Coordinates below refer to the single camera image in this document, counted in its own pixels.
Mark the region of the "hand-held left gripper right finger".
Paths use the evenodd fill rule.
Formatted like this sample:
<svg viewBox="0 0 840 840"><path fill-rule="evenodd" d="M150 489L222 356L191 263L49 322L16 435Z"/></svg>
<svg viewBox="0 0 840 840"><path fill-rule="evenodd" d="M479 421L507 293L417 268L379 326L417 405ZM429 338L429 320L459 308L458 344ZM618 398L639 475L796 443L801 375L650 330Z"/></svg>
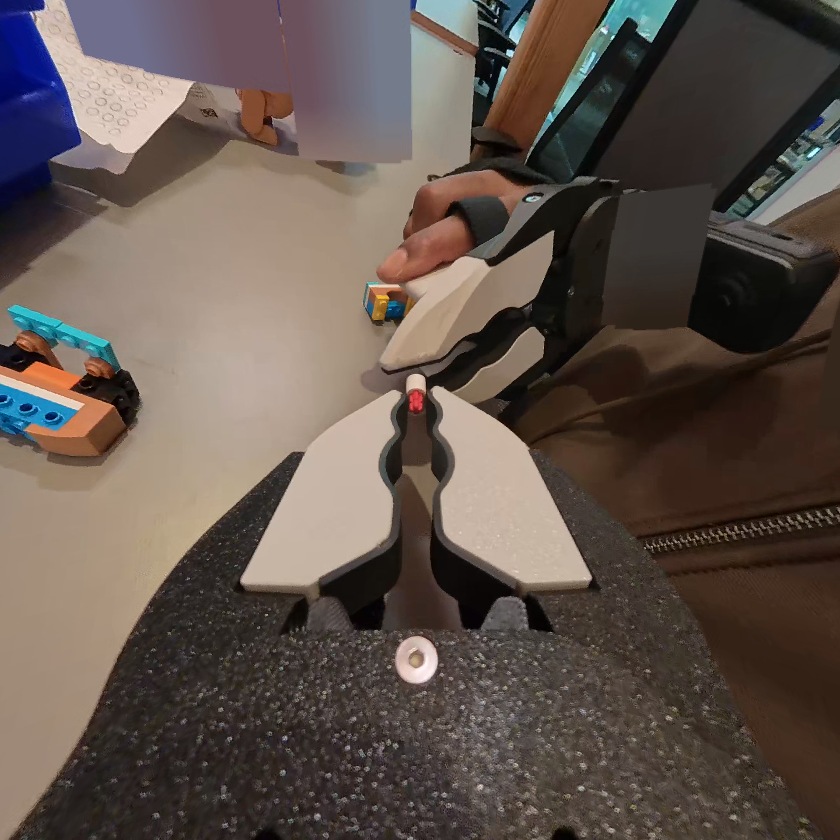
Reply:
<svg viewBox="0 0 840 840"><path fill-rule="evenodd" d="M591 586L592 573L531 451L511 430L442 387L431 390L431 562L461 604Z"/></svg>

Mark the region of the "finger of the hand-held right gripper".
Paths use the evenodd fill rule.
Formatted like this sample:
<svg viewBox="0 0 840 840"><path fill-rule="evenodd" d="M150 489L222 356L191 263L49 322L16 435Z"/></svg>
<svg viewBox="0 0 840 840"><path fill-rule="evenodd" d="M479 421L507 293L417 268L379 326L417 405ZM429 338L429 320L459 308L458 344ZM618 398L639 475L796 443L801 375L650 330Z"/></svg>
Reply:
<svg viewBox="0 0 840 840"><path fill-rule="evenodd" d="M522 325L493 348L476 348L447 368L447 390L470 404L496 398L543 359L545 337Z"/></svg>
<svg viewBox="0 0 840 840"><path fill-rule="evenodd" d="M553 232L490 266L463 256L403 284L413 306L380 357L393 373L441 361L500 312L522 309L539 293L553 258Z"/></svg>

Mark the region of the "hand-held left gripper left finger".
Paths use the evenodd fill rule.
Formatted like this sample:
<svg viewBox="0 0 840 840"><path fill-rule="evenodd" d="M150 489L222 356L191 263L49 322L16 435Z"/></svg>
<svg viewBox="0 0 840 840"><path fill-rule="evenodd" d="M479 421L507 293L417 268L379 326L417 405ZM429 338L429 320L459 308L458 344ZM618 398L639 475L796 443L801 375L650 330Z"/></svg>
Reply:
<svg viewBox="0 0 840 840"><path fill-rule="evenodd" d="M407 396L388 392L307 448L240 577L246 592L337 599L355 614L381 600L402 568Z"/></svg>

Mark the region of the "blue orange toy brick assembly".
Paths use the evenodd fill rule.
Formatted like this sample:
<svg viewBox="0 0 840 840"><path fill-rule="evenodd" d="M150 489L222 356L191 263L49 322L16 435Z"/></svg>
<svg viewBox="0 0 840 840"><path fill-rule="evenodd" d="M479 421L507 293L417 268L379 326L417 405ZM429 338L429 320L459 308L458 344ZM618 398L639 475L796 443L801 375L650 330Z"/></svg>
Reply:
<svg viewBox="0 0 840 840"><path fill-rule="evenodd" d="M105 456L134 425L141 395L112 344L41 312L11 306L1 345L1 428L50 455Z"/></svg>

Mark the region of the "blue plastic bin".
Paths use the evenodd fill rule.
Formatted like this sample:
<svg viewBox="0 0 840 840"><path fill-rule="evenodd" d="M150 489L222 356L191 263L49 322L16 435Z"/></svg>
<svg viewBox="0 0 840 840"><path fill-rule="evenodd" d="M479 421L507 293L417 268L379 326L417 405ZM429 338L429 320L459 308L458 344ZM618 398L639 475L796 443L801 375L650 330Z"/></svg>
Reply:
<svg viewBox="0 0 840 840"><path fill-rule="evenodd" d="M1 208L51 183L49 162L81 144L63 80L35 22L43 1L1 2Z"/></svg>

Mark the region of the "person's right hand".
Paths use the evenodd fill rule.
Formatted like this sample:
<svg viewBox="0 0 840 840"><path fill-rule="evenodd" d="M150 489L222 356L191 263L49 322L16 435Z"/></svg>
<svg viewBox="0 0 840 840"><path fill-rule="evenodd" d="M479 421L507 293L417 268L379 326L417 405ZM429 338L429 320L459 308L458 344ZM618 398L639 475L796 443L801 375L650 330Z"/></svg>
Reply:
<svg viewBox="0 0 840 840"><path fill-rule="evenodd" d="M510 214L528 191L495 171L448 175L423 185L415 195L403 242L379 265L377 277L386 284L404 284L468 254L475 240L461 216L447 215L453 203L493 196Z"/></svg>

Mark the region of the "small multicoloured toy brick block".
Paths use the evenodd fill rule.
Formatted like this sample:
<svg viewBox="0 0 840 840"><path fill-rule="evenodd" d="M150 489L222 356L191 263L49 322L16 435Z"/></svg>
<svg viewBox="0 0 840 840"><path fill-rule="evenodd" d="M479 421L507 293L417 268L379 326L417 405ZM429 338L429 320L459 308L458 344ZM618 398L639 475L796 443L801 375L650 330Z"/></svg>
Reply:
<svg viewBox="0 0 840 840"><path fill-rule="evenodd" d="M373 324L400 321L413 305L404 285L375 280L364 287L363 308Z"/></svg>

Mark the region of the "large black screen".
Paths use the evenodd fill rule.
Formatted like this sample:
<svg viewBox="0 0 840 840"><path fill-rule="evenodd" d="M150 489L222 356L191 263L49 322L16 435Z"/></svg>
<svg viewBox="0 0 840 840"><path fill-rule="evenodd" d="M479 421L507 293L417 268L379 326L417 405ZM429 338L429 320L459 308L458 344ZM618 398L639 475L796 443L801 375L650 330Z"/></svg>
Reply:
<svg viewBox="0 0 840 840"><path fill-rule="evenodd" d="M613 2L528 154L729 210L838 96L838 3Z"/></svg>

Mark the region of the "wooden pillar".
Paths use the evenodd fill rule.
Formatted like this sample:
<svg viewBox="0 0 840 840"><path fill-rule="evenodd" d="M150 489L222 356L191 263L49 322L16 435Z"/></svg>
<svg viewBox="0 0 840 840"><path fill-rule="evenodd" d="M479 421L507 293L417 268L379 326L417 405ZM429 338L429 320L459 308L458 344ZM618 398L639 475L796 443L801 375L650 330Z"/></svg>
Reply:
<svg viewBox="0 0 840 840"><path fill-rule="evenodd" d="M501 81L485 126L504 133L524 161L609 1L538 1Z"/></svg>

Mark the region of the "black office chair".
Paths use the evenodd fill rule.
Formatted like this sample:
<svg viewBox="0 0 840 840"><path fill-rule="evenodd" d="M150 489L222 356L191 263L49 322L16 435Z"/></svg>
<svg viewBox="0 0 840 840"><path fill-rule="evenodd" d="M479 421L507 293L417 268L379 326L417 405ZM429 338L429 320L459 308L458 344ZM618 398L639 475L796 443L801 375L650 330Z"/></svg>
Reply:
<svg viewBox="0 0 840 840"><path fill-rule="evenodd" d="M481 1L474 5L478 13L478 47L471 124L475 129L487 120L502 71L508 68L516 44L497 26L496 9Z"/></svg>

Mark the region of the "brown toy brick model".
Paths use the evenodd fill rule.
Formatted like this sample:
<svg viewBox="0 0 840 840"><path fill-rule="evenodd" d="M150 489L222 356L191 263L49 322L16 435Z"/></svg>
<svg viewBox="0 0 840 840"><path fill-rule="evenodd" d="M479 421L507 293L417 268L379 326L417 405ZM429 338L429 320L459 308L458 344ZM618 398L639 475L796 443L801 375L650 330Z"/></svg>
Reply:
<svg viewBox="0 0 840 840"><path fill-rule="evenodd" d="M240 103L240 122L248 137L258 143L277 147L279 143L274 119L284 119L293 113L290 93L259 89L236 89Z"/></svg>

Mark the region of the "printed paper sheet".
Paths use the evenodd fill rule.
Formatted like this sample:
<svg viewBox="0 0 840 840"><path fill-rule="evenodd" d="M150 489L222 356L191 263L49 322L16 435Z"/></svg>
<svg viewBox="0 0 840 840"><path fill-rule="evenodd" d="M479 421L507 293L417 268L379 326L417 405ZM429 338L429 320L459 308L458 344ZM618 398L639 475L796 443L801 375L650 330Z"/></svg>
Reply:
<svg viewBox="0 0 840 840"><path fill-rule="evenodd" d="M242 127L241 102L232 88L188 83L84 56L66 2L46 1L35 21L80 135L76 147L51 163L120 175L174 115L227 140L252 141Z"/></svg>

